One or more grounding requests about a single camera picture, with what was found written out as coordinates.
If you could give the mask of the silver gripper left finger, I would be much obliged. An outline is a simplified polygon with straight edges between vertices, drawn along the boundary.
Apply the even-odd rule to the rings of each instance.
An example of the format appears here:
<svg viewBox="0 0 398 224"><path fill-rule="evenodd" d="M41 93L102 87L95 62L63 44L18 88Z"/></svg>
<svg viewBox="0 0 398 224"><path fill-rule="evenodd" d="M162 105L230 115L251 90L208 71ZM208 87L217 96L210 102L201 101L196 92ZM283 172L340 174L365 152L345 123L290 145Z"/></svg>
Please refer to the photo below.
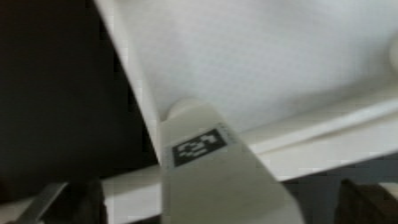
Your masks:
<svg viewBox="0 0 398 224"><path fill-rule="evenodd" d="M52 183L15 224L109 224L102 181Z"/></svg>

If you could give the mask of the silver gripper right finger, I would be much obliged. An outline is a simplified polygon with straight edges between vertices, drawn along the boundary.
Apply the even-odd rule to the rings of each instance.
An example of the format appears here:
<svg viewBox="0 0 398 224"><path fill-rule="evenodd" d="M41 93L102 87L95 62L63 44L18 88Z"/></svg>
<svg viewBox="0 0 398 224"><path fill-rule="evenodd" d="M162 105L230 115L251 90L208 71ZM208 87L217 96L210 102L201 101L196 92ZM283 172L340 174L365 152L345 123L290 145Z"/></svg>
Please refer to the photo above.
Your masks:
<svg viewBox="0 0 398 224"><path fill-rule="evenodd" d="M342 181L335 224L398 224L398 183Z"/></svg>

